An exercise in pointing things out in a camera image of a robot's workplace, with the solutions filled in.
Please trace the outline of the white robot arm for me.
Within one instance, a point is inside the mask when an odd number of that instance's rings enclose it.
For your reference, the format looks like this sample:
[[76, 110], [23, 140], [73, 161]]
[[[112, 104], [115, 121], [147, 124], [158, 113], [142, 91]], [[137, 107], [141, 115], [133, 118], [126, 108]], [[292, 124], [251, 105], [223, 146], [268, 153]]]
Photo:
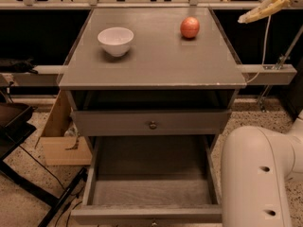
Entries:
[[303, 180], [303, 112], [283, 134], [233, 130], [221, 159], [223, 227], [292, 227], [285, 183]]

